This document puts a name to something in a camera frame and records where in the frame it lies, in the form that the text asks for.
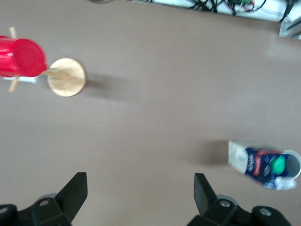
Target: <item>metal bracket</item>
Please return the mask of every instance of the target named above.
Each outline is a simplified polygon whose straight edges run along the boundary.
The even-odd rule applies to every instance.
[[[279,32],[280,37],[301,40],[301,17],[293,22],[282,22]]]
[[[249,213],[228,199],[218,199],[206,177],[196,173],[194,200],[200,215],[188,226],[291,226],[276,209],[256,206]]]
[[[0,225],[71,226],[87,194],[87,175],[77,173],[55,198],[43,198],[19,212],[15,205],[0,205]]]

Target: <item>wooden toy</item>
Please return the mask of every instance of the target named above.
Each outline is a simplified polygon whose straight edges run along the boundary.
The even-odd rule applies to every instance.
[[[15,92],[20,76],[48,76],[50,89],[62,97],[72,97],[85,86],[86,73],[79,62],[71,58],[55,61],[47,69],[43,49],[29,39],[17,39],[16,31],[10,29],[10,36],[0,36],[0,76],[13,77],[9,92]]]

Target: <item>gray floor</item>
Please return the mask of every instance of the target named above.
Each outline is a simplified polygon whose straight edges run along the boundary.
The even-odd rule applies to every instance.
[[[46,78],[0,82],[0,203],[19,209],[78,171],[89,194],[75,226],[184,226],[197,214],[193,177],[242,208],[272,206],[298,226],[301,177],[270,191],[227,161],[229,139],[300,149],[301,42],[273,22],[114,0],[0,0],[48,64],[79,60],[88,83],[63,98]]]

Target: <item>wooden disc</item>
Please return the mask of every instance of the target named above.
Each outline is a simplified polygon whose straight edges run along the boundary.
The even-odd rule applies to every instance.
[[[50,89],[61,97],[72,97],[81,92],[86,83],[86,73],[79,62],[71,58],[62,58],[55,61],[50,69],[55,69],[64,76],[48,76]]]

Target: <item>wooden stick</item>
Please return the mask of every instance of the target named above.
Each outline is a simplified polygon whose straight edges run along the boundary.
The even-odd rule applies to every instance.
[[[19,81],[19,76],[16,76],[15,79],[10,84],[10,87],[8,90],[10,93],[14,93],[16,91],[18,81]]]
[[[9,28],[9,32],[10,32],[10,37],[12,39],[16,39],[17,38],[17,33],[16,33],[16,29],[14,27],[10,27]]]
[[[65,73],[60,72],[59,69],[49,68],[47,71],[44,71],[41,74],[44,74],[44,75],[47,75],[47,76],[50,76],[50,77],[54,77],[54,78],[57,78],[57,79],[62,79],[62,80],[68,79],[68,75],[65,74]]]

